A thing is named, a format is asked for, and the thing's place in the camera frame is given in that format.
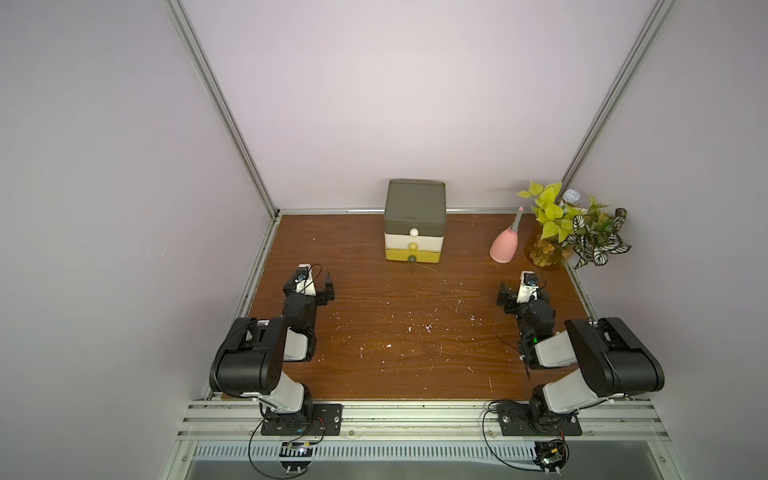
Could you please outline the cream drawer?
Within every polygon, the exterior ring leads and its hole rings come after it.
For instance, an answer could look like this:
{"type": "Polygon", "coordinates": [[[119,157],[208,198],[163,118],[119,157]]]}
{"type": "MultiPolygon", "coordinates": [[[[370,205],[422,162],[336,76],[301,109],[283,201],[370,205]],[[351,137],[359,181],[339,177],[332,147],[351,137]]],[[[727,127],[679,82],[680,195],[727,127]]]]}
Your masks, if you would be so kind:
{"type": "Polygon", "coordinates": [[[440,252],[443,248],[443,236],[411,236],[384,234],[385,248],[392,250],[419,250],[440,252]]]}

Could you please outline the olive green top drawer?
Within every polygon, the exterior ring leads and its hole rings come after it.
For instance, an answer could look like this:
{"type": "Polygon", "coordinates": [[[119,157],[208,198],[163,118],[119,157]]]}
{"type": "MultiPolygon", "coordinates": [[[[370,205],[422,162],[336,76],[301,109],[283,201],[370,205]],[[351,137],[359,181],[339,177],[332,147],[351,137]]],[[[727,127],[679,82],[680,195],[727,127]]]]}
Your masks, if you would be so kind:
{"type": "Polygon", "coordinates": [[[444,236],[447,221],[427,222],[416,219],[384,219],[384,231],[389,234],[411,235],[413,229],[417,230],[417,236],[444,236]]]}

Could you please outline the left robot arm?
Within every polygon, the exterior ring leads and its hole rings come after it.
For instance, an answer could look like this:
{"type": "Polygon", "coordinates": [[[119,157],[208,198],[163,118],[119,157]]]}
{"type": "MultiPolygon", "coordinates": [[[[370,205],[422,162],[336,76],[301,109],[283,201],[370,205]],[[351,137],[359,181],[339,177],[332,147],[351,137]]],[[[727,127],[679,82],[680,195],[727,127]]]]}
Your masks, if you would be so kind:
{"type": "Polygon", "coordinates": [[[310,389],[293,380],[283,366],[313,359],[317,310],[335,299],[335,290],[329,275],[318,285],[313,267],[301,264],[283,293],[280,315],[233,322],[214,355],[209,386],[232,398],[258,401],[269,421],[304,426],[314,420],[310,389]]]}

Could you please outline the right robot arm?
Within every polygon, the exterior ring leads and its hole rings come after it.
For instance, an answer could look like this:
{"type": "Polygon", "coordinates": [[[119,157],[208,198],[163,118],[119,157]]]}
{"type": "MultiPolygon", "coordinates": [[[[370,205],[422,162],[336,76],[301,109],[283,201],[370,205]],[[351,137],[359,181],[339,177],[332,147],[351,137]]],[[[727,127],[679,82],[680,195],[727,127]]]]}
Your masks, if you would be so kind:
{"type": "Polygon", "coordinates": [[[501,284],[496,304],[517,321],[516,350],[528,372],[577,367],[514,407],[534,425],[573,422],[581,410],[665,385],[659,361],[618,317],[567,320],[557,332],[555,309],[532,272],[523,273],[517,291],[501,284]]]}

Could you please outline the three-tier drawer cabinet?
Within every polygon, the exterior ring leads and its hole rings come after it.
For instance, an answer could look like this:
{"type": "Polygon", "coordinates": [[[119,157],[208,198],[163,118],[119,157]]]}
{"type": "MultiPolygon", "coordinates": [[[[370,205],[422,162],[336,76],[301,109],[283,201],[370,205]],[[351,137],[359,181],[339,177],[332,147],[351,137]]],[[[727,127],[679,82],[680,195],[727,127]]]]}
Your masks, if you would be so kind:
{"type": "Polygon", "coordinates": [[[384,211],[388,261],[437,264],[447,225],[446,185],[439,181],[393,179],[384,211]]]}

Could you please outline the pink vase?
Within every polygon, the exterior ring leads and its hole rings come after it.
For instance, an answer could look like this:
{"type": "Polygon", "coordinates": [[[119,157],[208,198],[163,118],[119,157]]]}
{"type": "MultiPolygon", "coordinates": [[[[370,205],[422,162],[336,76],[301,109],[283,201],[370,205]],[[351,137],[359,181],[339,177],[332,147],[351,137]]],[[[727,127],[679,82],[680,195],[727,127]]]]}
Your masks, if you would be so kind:
{"type": "Polygon", "coordinates": [[[495,262],[507,264],[514,258],[519,243],[518,230],[523,214],[524,208],[519,207],[514,221],[493,241],[489,250],[489,255],[495,262]]]}

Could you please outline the potted green plant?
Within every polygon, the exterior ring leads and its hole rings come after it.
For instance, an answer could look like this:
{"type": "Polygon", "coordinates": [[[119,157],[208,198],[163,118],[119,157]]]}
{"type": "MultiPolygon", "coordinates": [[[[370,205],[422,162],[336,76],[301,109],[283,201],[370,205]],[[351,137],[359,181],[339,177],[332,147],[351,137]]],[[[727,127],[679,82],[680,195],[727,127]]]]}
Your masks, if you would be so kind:
{"type": "Polygon", "coordinates": [[[525,253],[539,268],[556,269],[571,256],[576,257],[576,268],[600,267],[632,249],[620,235],[628,217],[624,208],[610,213],[592,196],[583,205],[578,191],[565,190],[560,183],[531,181],[517,195],[533,202],[531,211],[538,229],[526,244],[525,253]]]}

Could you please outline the right controller board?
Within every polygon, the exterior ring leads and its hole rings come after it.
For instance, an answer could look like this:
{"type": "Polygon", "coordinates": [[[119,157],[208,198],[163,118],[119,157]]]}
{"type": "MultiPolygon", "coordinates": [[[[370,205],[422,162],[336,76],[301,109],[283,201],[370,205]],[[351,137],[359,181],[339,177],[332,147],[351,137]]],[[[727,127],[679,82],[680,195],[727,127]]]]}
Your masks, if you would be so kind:
{"type": "Polygon", "coordinates": [[[561,475],[569,457],[569,447],[562,438],[535,443],[533,463],[546,475],[561,475]]]}

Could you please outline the controller board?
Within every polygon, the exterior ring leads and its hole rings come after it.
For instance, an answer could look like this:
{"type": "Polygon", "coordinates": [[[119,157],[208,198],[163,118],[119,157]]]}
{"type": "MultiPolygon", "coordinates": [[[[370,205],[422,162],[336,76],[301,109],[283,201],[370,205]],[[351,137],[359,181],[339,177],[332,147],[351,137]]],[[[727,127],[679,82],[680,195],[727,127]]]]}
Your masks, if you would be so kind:
{"type": "Polygon", "coordinates": [[[306,473],[313,461],[315,445],[311,442],[284,442],[281,444],[278,461],[288,478],[306,473]]]}
{"type": "Polygon", "coordinates": [[[535,443],[533,463],[546,475],[561,475],[569,457],[569,447],[562,438],[535,443]]]}

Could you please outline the left controller board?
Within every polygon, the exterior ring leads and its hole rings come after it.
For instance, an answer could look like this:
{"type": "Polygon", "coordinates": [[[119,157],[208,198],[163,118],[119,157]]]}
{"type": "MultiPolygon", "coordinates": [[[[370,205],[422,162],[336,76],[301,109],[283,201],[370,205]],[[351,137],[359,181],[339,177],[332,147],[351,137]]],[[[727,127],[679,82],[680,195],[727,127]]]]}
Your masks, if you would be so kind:
{"type": "Polygon", "coordinates": [[[281,444],[278,461],[288,478],[306,473],[313,461],[315,445],[311,442],[284,442],[281,444]]]}

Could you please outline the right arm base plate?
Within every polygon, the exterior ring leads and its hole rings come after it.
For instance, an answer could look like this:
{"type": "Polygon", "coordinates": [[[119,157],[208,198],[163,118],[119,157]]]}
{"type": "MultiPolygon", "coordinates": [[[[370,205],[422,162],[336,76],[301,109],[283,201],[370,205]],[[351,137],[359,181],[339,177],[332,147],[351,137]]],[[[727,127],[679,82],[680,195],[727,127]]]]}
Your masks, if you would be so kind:
{"type": "Polygon", "coordinates": [[[503,436],[581,436],[583,430],[575,413],[558,414],[544,406],[530,406],[512,400],[494,403],[503,436]]]}

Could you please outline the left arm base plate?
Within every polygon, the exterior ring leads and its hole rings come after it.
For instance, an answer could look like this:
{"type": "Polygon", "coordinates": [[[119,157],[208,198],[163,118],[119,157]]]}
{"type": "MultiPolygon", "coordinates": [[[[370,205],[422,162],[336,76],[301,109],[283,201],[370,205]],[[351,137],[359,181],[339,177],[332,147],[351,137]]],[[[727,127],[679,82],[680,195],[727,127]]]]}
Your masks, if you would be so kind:
{"type": "Polygon", "coordinates": [[[340,403],[313,403],[295,413],[268,413],[262,436],[339,436],[343,419],[340,403]]]}

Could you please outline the aluminium mounting rail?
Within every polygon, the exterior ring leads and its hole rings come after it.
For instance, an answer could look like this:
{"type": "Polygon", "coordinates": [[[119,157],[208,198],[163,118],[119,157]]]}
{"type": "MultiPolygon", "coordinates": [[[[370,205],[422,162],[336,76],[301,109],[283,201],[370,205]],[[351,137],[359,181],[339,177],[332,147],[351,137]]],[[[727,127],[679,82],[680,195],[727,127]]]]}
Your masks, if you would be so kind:
{"type": "MultiPolygon", "coordinates": [[[[313,423],[309,437],[331,440],[512,440],[564,435],[583,441],[667,441],[669,435],[648,400],[623,400],[582,410],[573,428],[531,428],[509,414],[488,411],[482,400],[339,400],[341,413],[313,423]]],[[[264,425],[250,401],[193,401],[177,440],[247,440],[264,425]]]]}

